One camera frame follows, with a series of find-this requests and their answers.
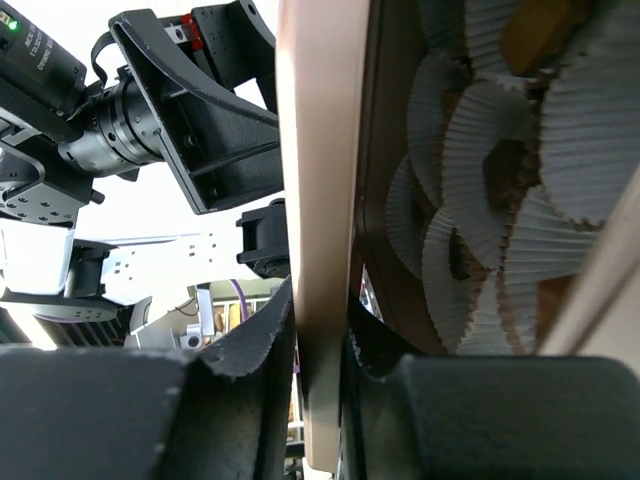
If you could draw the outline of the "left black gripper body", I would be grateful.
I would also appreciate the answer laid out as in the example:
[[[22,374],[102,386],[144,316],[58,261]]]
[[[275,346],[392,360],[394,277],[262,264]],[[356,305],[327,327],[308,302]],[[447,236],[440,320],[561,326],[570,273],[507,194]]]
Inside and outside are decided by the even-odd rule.
[[[112,17],[109,30],[191,209],[204,215],[281,191],[274,35],[251,1],[198,7],[181,24],[208,69],[150,9]]]

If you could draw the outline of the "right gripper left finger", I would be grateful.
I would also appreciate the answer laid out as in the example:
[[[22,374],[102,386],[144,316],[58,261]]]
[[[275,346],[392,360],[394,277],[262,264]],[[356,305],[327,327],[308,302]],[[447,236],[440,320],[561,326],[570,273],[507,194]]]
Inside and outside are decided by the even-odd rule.
[[[5,479],[279,479],[292,288],[209,347],[1,350]]]

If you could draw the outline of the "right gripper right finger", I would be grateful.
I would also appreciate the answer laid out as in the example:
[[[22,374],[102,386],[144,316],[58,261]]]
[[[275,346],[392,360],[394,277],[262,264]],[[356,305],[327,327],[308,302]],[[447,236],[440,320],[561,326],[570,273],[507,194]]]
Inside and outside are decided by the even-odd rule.
[[[635,479],[639,383],[594,357],[430,356],[348,306],[346,479]]]

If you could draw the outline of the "gold tin box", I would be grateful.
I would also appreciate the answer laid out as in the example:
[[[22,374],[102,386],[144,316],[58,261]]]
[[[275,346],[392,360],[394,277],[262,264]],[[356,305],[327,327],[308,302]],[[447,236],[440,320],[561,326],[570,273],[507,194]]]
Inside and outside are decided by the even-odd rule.
[[[358,241],[386,324],[431,354],[634,349],[639,5],[593,1],[541,68],[519,1],[377,1]]]

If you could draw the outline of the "gold tin lid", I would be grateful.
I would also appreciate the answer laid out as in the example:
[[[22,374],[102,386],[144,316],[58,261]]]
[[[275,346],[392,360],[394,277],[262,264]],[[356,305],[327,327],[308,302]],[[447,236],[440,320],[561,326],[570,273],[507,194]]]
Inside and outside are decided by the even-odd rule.
[[[283,1],[276,93],[309,466],[335,471],[367,1]]]

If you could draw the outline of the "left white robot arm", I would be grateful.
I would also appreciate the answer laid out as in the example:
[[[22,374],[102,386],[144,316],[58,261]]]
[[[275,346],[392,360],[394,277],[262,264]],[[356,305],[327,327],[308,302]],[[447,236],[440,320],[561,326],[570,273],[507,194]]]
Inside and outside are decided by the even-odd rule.
[[[8,3],[1,6],[1,304],[109,333],[158,281],[218,277],[214,234],[115,246],[75,238],[102,178],[166,164],[192,211],[224,211],[283,188],[275,39],[255,5],[160,18],[120,13],[94,44],[116,45],[110,78]],[[88,70],[96,81],[87,84]]]

